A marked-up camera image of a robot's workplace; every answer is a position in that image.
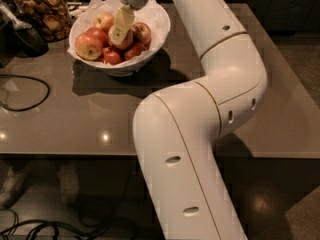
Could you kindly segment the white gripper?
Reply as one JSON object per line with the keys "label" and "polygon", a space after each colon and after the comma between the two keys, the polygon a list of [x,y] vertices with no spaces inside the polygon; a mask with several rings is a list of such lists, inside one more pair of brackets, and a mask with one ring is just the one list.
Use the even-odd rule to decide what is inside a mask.
{"label": "white gripper", "polygon": [[120,45],[124,41],[134,22],[134,10],[142,9],[148,1],[149,0],[120,0],[124,6],[117,9],[114,25],[109,30],[109,40],[113,44]]}

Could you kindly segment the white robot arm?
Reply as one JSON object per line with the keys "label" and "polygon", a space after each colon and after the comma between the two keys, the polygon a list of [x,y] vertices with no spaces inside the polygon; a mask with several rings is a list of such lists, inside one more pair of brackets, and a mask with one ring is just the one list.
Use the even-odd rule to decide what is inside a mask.
{"label": "white robot arm", "polygon": [[173,0],[204,70],[146,97],[133,118],[138,161],[166,240],[248,240],[213,155],[267,88],[247,31],[224,0]]}

